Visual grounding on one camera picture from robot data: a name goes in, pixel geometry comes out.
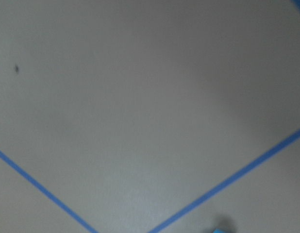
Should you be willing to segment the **long blue studded block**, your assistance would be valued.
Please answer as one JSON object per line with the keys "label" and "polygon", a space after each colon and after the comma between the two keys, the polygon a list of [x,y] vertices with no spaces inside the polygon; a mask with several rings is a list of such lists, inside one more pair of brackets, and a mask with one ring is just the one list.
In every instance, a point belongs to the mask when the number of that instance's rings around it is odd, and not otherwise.
{"label": "long blue studded block", "polygon": [[216,228],[213,231],[211,231],[211,233],[229,233],[229,232],[227,230]]}

